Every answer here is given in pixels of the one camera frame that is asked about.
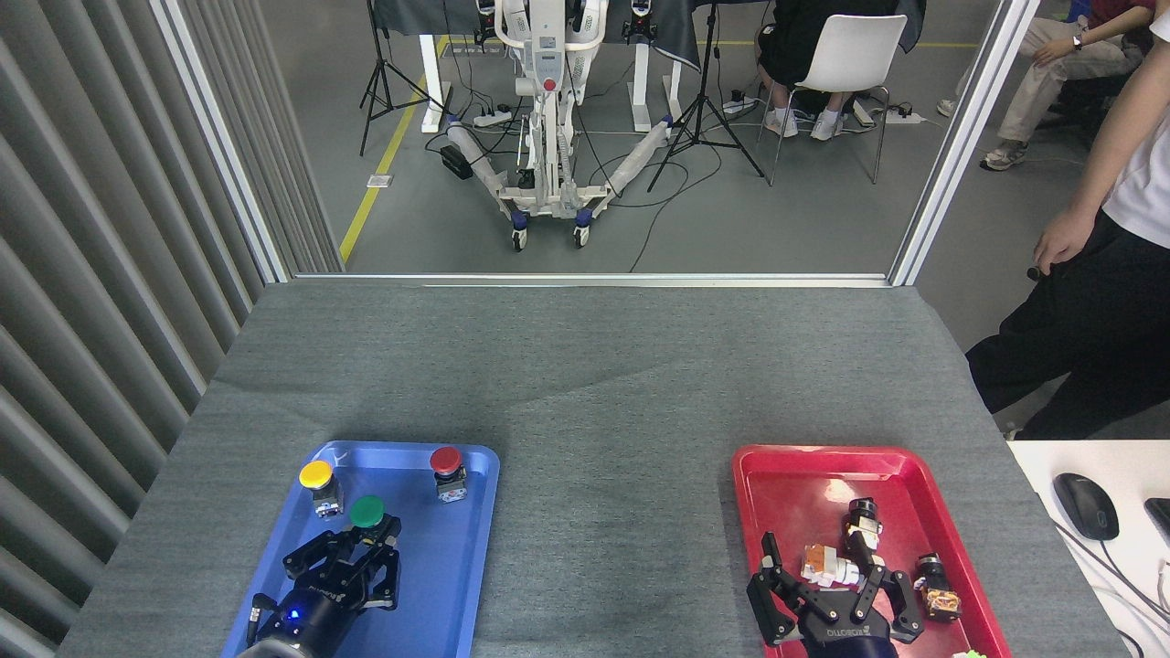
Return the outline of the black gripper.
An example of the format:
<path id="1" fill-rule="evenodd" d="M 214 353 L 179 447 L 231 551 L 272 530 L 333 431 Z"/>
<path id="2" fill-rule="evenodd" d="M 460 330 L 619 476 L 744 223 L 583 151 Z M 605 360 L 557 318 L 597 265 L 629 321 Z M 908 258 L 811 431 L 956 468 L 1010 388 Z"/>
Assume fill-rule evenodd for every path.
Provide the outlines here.
<path id="1" fill-rule="evenodd" d="M 803 621 L 807 657 L 899 657 L 892 638 L 911 644 L 924 632 L 909 576 L 878 562 L 869 547 L 847 549 L 862 574 L 861 589 L 849 615 L 835 623 L 826 621 L 823 596 L 784 569 L 775 533 L 763 534 L 760 549 L 760 569 L 749 580 L 746 594 L 765 645 L 782 645 L 797 629 L 797 621 Z M 878 589 L 890 602 L 890 623 L 872 610 Z"/>
<path id="2" fill-rule="evenodd" d="M 401 519 L 350 520 L 351 530 L 322 532 L 285 555 L 285 575 L 296 584 L 259 629 L 259 640 L 276 640 L 298 653 L 333 653 L 364 609 L 398 606 Z M 324 567 L 326 580 L 297 580 L 316 566 Z"/>

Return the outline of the person's hand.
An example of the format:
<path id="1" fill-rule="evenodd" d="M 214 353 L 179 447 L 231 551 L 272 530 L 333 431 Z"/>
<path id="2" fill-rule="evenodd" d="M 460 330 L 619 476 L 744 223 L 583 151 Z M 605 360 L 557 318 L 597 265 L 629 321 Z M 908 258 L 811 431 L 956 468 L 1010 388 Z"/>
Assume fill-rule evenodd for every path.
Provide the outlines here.
<path id="1" fill-rule="evenodd" d="M 1035 267 L 1042 275 L 1049 275 L 1054 265 L 1075 258 L 1093 233 L 1095 211 L 1065 210 L 1057 213 L 1044 229 L 1035 245 Z"/>

